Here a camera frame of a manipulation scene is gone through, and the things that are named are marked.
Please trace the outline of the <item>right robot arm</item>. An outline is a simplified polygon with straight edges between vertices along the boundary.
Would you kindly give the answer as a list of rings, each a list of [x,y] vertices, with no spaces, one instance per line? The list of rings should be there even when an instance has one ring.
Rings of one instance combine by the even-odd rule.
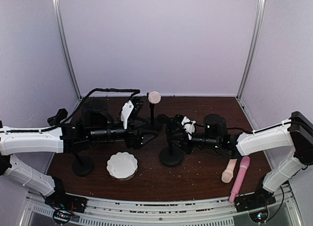
[[[180,125],[183,132],[181,148],[187,154],[199,147],[213,149],[228,159],[238,159],[259,151],[291,148],[280,164],[260,179],[250,197],[253,203],[265,203],[282,184],[313,163],[313,124],[298,111],[278,124],[237,135],[228,134],[226,121],[218,114],[205,116],[203,133],[196,132],[196,122],[187,117]]]

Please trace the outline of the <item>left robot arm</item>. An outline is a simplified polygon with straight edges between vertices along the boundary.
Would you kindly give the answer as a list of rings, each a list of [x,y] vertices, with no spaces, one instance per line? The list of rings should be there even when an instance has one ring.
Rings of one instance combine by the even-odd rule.
[[[26,165],[16,157],[17,153],[52,152],[73,154],[73,172],[81,177],[94,168],[92,158],[79,156],[79,152],[99,143],[124,141],[127,148],[138,150],[156,138],[160,128],[153,129],[151,118],[138,116],[143,106],[139,97],[128,100],[115,121],[106,101],[93,99],[81,107],[80,117],[74,123],[60,123],[67,115],[60,109],[48,119],[47,128],[17,129],[0,127],[0,173],[37,190],[47,204],[65,208],[72,202],[66,194],[63,181],[47,176]]]

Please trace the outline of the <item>short black mic stand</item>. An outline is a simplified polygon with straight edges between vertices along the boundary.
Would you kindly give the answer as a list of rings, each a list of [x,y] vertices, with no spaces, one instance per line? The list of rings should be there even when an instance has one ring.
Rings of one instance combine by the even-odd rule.
[[[153,119],[155,118],[155,105],[156,104],[151,104],[149,102],[149,108],[150,108],[150,120],[153,121]]]

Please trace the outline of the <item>tall black mic stand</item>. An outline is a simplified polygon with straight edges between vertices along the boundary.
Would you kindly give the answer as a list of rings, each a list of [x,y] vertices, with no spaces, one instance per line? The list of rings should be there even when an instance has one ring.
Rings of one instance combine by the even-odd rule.
[[[94,168],[92,158],[79,156],[78,153],[89,147],[87,141],[83,141],[78,136],[78,129],[74,125],[64,124],[62,128],[62,138],[64,141],[64,153],[73,154],[75,160],[72,163],[74,174],[80,177],[87,176]]]
[[[157,121],[165,125],[166,141],[168,144],[167,147],[160,151],[159,160],[161,164],[166,167],[177,167],[183,162],[184,158],[183,151],[176,147],[171,140],[178,125],[173,118],[170,118],[165,114],[159,114],[157,116]]]

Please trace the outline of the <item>beige microphone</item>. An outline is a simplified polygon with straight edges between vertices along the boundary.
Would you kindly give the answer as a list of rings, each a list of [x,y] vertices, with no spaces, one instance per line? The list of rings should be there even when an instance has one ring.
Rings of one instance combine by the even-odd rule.
[[[225,170],[222,173],[221,180],[224,183],[229,183],[233,179],[234,169],[237,163],[237,159],[230,159]]]
[[[157,91],[148,93],[148,101],[151,104],[158,104],[161,101],[161,94]]]

